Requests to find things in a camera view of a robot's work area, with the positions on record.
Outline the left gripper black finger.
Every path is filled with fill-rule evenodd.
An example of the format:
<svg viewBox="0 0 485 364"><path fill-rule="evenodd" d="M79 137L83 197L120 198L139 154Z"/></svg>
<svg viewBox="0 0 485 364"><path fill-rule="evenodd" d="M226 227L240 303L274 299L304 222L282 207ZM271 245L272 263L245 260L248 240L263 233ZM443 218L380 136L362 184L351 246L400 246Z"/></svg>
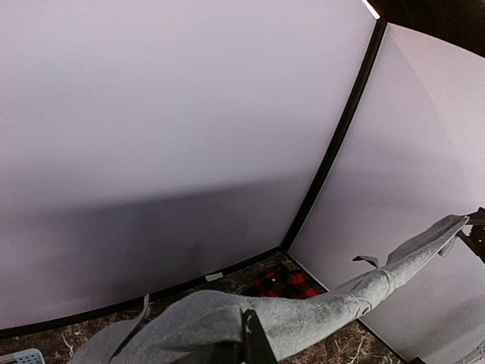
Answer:
<svg viewBox="0 0 485 364"><path fill-rule="evenodd" d="M245 364L277 364L276 357L255 310L242 313L242 348Z"/></svg>

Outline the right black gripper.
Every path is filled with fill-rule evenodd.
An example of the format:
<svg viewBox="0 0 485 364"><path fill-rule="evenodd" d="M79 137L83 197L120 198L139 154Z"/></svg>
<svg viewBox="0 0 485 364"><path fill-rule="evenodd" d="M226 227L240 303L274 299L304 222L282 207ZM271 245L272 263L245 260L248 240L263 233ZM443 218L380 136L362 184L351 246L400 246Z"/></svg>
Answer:
<svg viewBox="0 0 485 364"><path fill-rule="evenodd" d="M484 208L480 207L476 212L468 215L469 220L467 225L471 226L469 234L459 231L458 237L465 243L465 245L480 258L482 262L485 262L484 252Z"/></svg>

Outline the grey long sleeve shirt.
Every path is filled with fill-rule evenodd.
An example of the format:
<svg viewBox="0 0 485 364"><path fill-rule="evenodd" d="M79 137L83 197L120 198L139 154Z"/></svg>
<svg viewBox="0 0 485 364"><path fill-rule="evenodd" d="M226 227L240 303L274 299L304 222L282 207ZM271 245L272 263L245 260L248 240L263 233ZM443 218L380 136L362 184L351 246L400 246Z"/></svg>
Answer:
<svg viewBox="0 0 485 364"><path fill-rule="evenodd" d="M386 264L335 289L306 300L246 297L200 290L147 320L149 303L139 316L115 322L88 340L72 363L206 363L216 344L242 343L243 313L260 320L277 360L295 355L369 313L407 284L431 259L447 254L467 215L447 215L405 241Z"/></svg>

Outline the red black plaid shirt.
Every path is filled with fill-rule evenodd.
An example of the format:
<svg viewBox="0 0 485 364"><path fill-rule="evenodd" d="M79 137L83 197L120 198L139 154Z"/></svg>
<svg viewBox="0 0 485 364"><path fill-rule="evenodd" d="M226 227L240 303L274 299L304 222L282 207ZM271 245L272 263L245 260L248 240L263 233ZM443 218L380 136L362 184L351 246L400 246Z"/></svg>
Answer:
<svg viewBox="0 0 485 364"><path fill-rule="evenodd" d="M256 276L253 292L257 297L306 300L323 294L325 289L305 271L278 263Z"/></svg>

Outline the light blue plastic basket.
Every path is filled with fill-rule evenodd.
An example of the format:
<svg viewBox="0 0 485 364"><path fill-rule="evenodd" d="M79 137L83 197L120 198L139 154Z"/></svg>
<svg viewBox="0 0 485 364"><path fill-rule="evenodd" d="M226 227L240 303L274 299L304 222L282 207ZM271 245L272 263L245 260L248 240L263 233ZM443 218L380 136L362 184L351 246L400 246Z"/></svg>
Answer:
<svg viewBox="0 0 485 364"><path fill-rule="evenodd" d="M30 348L0 356L0 364L45 364L40 350Z"/></svg>

